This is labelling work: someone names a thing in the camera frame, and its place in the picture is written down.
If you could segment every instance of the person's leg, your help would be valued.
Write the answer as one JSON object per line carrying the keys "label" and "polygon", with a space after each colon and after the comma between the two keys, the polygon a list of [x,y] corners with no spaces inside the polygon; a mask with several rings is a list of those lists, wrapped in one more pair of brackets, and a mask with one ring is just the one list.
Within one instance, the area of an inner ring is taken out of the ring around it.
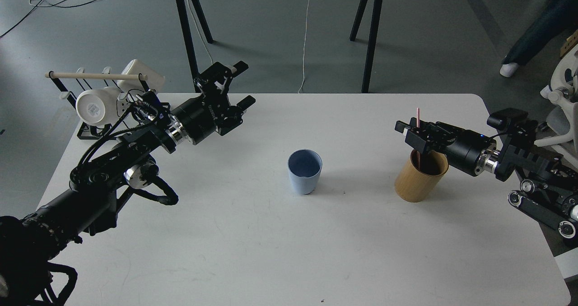
{"label": "person's leg", "polygon": [[578,19],[578,0],[552,0],[544,12],[514,44],[502,61],[500,73],[510,77],[526,65],[556,35]]}

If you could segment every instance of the barcode label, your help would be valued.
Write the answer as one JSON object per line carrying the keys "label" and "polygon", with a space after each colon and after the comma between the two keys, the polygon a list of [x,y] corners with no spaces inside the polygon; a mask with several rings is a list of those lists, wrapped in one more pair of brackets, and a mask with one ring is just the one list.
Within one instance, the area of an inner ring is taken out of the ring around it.
{"label": "barcode label", "polygon": [[86,111],[88,111],[88,113],[92,117],[97,117],[101,113],[101,109],[96,104],[93,103],[89,104],[89,106],[86,108]]}

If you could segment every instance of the wooden cup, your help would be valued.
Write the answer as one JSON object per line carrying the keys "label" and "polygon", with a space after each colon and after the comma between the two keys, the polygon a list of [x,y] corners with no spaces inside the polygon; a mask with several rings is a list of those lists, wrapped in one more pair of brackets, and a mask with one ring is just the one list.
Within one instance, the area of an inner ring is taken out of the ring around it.
{"label": "wooden cup", "polygon": [[423,201],[449,168],[446,155],[438,152],[421,155],[419,170],[417,158],[417,150],[412,150],[394,185],[401,199],[413,203]]}

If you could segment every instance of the concrete floor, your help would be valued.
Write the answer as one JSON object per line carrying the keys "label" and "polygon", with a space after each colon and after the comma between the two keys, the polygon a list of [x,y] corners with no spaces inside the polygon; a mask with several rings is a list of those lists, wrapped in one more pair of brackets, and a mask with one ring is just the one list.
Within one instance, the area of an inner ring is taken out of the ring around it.
{"label": "concrete floor", "polygon": [[[297,92],[308,0],[200,1],[217,41],[208,46],[215,61],[243,60],[250,66],[234,80],[231,92]],[[310,0],[303,92],[360,91],[372,1],[359,40],[350,42],[359,0]],[[384,0],[370,92],[474,93],[490,112],[515,107],[543,121],[553,106],[539,90],[549,82],[559,48],[572,30],[550,41],[514,77],[504,78],[498,71],[508,49],[546,4]],[[30,9],[28,0],[0,0],[0,32]],[[193,34],[199,68],[204,70],[210,62],[194,29]],[[166,92],[194,91],[175,0],[38,8],[0,39],[2,215],[23,217],[35,210],[78,123],[73,108],[58,99],[58,90],[44,73],[79,67],[100,72],[106,66],[120,72],[134,58],[167,77]],[[74,82],[65,84],[77,88]],[[423,118],[427,120],[427,111]],[[576,285],[569,287],[578,305]]]}

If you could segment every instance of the table leg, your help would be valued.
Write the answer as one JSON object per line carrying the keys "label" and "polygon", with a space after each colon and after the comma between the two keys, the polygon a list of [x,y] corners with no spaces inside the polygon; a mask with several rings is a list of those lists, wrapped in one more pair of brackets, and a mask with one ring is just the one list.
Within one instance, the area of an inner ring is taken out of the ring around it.
{"label": "table leg", "polygon": [[383,0],[374,0],[373,14],[371,16],[371,26],[369,29],[369,42],[367,47],[367,56],[365,57],[365,69],[363,73],[363,84],[361,92],[369,92],[369,80],[371,79],[371,69],[373,67],[373,56],[375,53],[375,43],[378,40],[379,18],[382,14]]}
{"label": "table leg", "polygon": [[361,24],[361,18],[363,18],[363,13],[365,12],[365,6],[367,6],[367,0],[359,1],[359,7],[357,7],[357,14],[355,14],[355,20],[353,21],[353,28],[351,28],[349,41],[355,41],[355,37],[357,37],[357,31],[359,30],[359,24]]}
{"label": "table leg", "polygon": [[213,43],[213,37],[211,36],[211,31],[209,30],[209,25],[207,24],[207,20],[205,19],[205,13],[203,12],[203,8],[200,6],[199,0],[191,0],[192,6],[195,8],[195,12],[197,17],[199,18],[200,27],[203,29],[203,33],[205,38],[207,39],[207,43]]}
{"label": "table leg", "polygon": [[[199,67],[196,65],[195,49],[192,45],[191,27],[188,24],[188,14],[186,12],[184,0],[175,0],[175,2],[177,4],[177,10],[179,11],[179,20],[181,23],[182,38],[184,39],[184,46],[186,49],[186,57],[188,58],[188,65],[191,69],[192,79],[194,80],[199,74]],[[194,82],[193,86],[195,86],[195,92],[200,93],[200,90]]]}

